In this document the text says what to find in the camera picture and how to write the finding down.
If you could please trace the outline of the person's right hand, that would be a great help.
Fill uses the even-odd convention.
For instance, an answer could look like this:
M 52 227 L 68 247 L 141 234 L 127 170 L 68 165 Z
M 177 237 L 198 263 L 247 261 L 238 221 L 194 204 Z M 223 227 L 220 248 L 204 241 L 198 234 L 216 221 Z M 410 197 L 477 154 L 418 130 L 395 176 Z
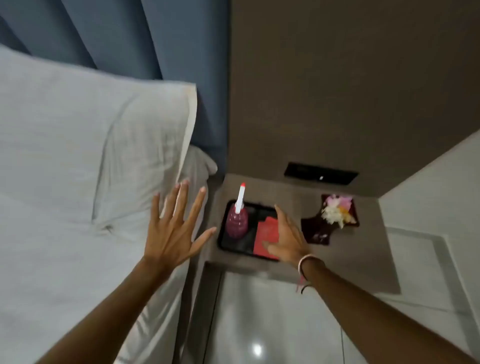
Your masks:
M 276 257 L 298 270 L 299 263 L 311 254 L 311 250 L 295 221 L 277 204 L 274 208 L 278 220 L 278 244 L 281 246 L 281 255 Z

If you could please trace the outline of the person's left hand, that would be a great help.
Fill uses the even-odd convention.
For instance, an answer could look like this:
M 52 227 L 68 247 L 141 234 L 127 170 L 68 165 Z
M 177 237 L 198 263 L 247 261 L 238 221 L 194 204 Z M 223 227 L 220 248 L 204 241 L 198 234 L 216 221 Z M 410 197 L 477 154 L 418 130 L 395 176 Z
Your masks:
M 147 228 L 141 263 L 158 272 L 171 273 L 177 266 L 199 253 L 192 252 L 192 243 L 195 241 L 194 230 L 207 195 L 207 187 L 202 186 L 198 190 L 188 216 L 184 216 L 183 224 L 176 225 L 173 222 L 173 212 L 179 184 L 176 184 L 159 204 L 160 222 L 156 234 L 150 234 L 150 221 Z

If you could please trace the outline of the person's right forearm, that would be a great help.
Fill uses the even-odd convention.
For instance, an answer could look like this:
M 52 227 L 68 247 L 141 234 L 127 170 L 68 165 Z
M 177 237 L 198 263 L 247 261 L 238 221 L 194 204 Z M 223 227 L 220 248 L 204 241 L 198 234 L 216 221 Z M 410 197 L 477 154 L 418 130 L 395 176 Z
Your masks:
M 477 364 L 457 346 L 328 269 L 309 254 L 298 264 L 369 364 Z

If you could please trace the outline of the person's left forearm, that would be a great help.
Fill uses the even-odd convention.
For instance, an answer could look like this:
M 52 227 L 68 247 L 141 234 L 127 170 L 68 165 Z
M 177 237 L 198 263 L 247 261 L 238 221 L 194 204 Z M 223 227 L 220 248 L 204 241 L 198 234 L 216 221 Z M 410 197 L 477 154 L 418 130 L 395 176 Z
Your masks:
M 113 364 L 148 301 L 182 263 L 141 258 L 119 286 L 35 364 Z

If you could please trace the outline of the red card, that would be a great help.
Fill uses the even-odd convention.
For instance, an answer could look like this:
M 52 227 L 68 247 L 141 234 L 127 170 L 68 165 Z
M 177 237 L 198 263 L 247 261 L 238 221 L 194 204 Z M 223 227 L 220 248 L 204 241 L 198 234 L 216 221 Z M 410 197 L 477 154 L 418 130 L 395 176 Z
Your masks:
M 279 259 L 268 252 L 265 244 L 277 244 L 279 241 L 279 222 L 275 217 L 267 216 L 264 221 L 257 224 L 253 245 L 253 256 L 278 262 Z

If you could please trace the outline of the black tray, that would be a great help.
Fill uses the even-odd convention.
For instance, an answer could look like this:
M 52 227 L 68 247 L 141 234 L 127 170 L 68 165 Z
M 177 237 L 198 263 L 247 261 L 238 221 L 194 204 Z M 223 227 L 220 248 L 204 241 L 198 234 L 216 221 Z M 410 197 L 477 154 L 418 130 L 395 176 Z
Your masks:
M 234 199 L 228 200 L 225 205 L 225 211 L 222 218 L 220 231 L 216 239 L 217 247 L 224 252 L 246 256 L 250 258 L 258 258 L 265 261 L 278 262 L 279 259 L 269 254 L 264 248 L 262 242 L 259 242 L 261 247 L 260 254 L 254 252 L 255 240 L 257 236 L 257 228 L 260 222 L 265 222 L 267 218 L 277 219 L 276 211 L 271 206 L 265 206 L 259 203 L 246 202 L 245 208 L 248 214 L 247 232 L 241 238 L 232 238 L 226 232 L 226 224 L 229 218 L 230 209 L 235 204 Z

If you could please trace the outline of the pink spray bottle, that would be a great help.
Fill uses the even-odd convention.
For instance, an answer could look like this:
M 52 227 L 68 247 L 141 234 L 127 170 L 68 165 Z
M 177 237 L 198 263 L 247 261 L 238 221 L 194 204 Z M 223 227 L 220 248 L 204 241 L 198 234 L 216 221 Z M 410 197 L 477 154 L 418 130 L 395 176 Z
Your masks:
M 225 223 L 226 233 L 232 239 L 241 239 L 248 232 L 249 216 L 244 206 L 245 188 L 245 183 L 242 183 L 237 200 L 231 206 Z

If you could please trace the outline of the dark red flower-shaped dish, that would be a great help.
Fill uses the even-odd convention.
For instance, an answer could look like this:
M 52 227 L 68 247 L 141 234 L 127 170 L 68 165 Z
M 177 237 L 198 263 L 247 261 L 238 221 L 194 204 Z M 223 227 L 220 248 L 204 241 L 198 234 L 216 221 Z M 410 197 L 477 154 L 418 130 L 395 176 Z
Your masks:
M 328 246 L 330 244 L 331 235 L 333 234 L 334 231 L 341 230 L 344 227 L 357 228 L 360 226 L 358 215 L 357 215 L 357 219 L 358 219 L 357 226 L 344 226 L 343 228 L 340 228 L 338 224 L 330 225 L 324 219 L 322 219 L 320 213 L 323 207 L 324 199 L 327 195 L 329 194 L 321 195 L 321 207 L 319 212 L 315 216 L 301 219 L 301 224 L 300 224 L 301 231 L 307 243 L 309 244 Z M 354 212 L 356 212 L 357 214 L 355 201 L 354 201 Z

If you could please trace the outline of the pink and white flowers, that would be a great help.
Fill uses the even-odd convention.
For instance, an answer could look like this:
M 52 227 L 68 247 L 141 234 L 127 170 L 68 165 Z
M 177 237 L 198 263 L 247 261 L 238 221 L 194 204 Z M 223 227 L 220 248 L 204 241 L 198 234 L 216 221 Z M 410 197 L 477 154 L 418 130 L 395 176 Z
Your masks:
M 341 229 L 344 226 L 357 226 L 359 223 L 357 214 L 354 212 L 353 197 L 347 195 L 327 195 L 320 215 L 328 224 L 337 224 Z

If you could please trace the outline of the brown bedside table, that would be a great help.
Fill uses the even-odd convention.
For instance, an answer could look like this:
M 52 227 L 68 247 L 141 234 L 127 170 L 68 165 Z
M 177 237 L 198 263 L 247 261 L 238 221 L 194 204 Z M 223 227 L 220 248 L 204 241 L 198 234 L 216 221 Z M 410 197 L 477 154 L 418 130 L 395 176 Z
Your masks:
M 387 231 L 379 201 L 300 182 L 284 182 L 226 174 L 224 179 L 208 179 L 208 208 L 204 223 L 221 227 L 227 203 L 236 199 L 241 183 L 246 184 L 245 200 L 265 206 L 279 205 L 298 225 L 302 218 L 314 216 L 321 207 L 322 195 L 335 193 L 352 196 L 359 227 L 333 232 L 329 246 L 313 245 L 316 256 L 339 276 L 370 293 L 400 293 Z

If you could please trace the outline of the large white pillow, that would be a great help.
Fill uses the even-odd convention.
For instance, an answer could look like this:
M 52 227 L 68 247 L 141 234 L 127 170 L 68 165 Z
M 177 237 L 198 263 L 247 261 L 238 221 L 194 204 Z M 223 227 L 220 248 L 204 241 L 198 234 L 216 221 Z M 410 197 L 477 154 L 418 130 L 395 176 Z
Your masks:
M 145 81 L 0 45 L 0 196 L 105 226 L 177 183 L 194 83 Z

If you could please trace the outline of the blue curtain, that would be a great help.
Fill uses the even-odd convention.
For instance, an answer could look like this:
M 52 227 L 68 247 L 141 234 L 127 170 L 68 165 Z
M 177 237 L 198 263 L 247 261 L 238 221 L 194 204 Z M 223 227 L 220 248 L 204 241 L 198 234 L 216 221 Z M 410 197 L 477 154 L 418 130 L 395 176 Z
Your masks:
M 226 174 L 230 0 L 0 0 L 0 45 L 117 76 L 186 81 L 192 143 Z

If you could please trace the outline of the black wall switch panel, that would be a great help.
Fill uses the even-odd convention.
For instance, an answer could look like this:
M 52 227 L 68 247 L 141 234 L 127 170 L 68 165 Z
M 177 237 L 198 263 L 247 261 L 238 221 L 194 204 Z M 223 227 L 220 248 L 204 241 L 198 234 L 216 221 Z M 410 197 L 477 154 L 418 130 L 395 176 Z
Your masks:
M 352 183 L 358 174 L 354 171 L 289 162 L 284 177 L 307 182 L 346 186 Z

